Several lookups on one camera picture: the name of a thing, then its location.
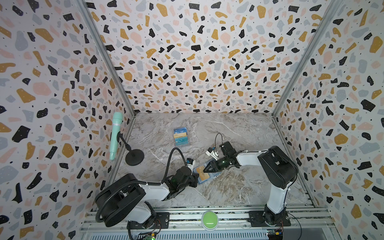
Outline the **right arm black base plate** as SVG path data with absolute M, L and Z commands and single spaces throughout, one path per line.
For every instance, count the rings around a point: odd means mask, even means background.
M 252 227 L 290 227 L 291 222 L 286 209 L 279 214 L 268 211 L 250 211 L 248 222 Z

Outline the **blue leather card holder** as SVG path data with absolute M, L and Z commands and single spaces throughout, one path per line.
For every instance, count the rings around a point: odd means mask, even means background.
M 199 174 L 199 177 L 198 177 L 198 184 L 199 185 L 201 185 L 205 182 L 208 182 L 210 180 L 214 180 L 215 178 L 217 178 L 218 176 L 220 176 L 222 174 L 222 172 L 204 173 L 204 169 L 206 166 L 207 166 L 207 163 L 205 163 L 201 166 L 195 167 L 193 170 L 194 173 Z

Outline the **orange credit card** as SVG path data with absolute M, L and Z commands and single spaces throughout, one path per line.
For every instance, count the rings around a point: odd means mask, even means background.
M 199 183 L 203 183 L 204 181 L 207 181 L 210 178 L 210 175 L 208 173 L 199 172 Z

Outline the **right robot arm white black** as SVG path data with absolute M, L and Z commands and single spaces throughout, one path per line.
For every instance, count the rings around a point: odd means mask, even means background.
M 204 168 L 204 173 L 218 173 L 231 167 L 262 167 L 271 183 L 269 199 L 259 219 L 268 226 L 282 224 L 288 213 L 286 199 L 291 185 L 298 177 L 298 168 L 293 161 L 277 146 L 263 151 L 239 151 L 226 142 L 221 147 L 223 157 L 211 160 Z

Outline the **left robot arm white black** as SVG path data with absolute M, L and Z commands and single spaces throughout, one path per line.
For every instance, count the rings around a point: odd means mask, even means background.
M 149 201 L 171 200 L 187 187 L 197 187 L 198 179 L 199 174 L 185 166 L 162 182 L 140 181 L 127 174 L 96 196 L 96 222 L 112 227 L 127 220 L 148 229 L 157 219 Z

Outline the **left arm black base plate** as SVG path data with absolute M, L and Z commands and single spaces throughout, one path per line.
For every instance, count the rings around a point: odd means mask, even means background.
M 170 213 L 160 212 L 156 213 L 156 216 L 151 216 L 144 223 L 140 224 L 135 221 L 131 221 L 127 224 L 127 228 L 131 230 L 155 230 L 155 229 L 168 229 L 170 223 Z

